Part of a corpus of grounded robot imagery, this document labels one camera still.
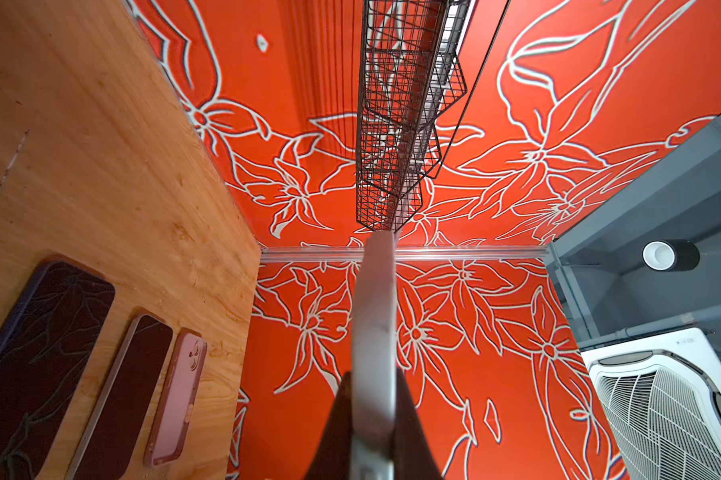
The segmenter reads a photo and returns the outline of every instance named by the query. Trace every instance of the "air conditioner unit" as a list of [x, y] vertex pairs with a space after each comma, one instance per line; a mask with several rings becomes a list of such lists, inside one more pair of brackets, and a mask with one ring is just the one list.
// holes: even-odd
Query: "air conditioner unit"
[[700, 329], [582, 358], [632, 480], [721, 480], [721, 362]]

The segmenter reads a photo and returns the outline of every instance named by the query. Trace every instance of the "orange floral wall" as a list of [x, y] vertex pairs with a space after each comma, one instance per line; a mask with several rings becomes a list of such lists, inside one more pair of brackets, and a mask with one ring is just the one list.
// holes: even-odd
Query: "orange floral wall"
[[[126, 1], [260, 244], [360, 245], [361, 0]], [[475, 7], [468, 88], [503, 5]], [[514, 0], [475, 92], [402, 244], [548, 243], [671, 153], [721, 112], [721, 0]], [[307, 468], [355, 270], [262, 267], [230, 478]], [[536, 261], [398, 274], [399, 364], [447, 478], [626, 476]]]
[[[298, 480], [350, 369], [357, 263], [260, 271], [230, 478]], [[538, 260], [399, 264], [398, 365], [446, 478], [626, 478]]]

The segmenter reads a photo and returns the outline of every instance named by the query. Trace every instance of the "wire mesh shelf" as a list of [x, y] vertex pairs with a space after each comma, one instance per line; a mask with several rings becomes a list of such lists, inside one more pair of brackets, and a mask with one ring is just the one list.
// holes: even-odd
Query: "wire mesh shelf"
[[365, 0], [356, 219], [399, 230], [443, 163], [435, 122], [467, 92], [457, 42], [466, 0]]

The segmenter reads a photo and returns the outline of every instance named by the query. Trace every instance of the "wooden table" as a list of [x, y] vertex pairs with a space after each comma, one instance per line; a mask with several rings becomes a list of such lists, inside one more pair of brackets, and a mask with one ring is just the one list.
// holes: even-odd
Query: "wooden table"
[[138, 306], [209, 349], [182, 457], [142, 466], [155, 389], [126, 476], [222, 478], [260, 252], [120, 0], [0, 0], [0, 326], [54, 253], [116, 300], [39, 478], [66, 471]]

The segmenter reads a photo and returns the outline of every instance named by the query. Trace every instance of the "air conditioner vent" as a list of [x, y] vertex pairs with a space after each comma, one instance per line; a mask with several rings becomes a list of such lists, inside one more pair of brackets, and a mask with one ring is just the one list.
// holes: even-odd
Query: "air conditioner vent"
[[721, 480], [721, 453], [680, 375], [603, 373], [596, 390], [632, 480]]

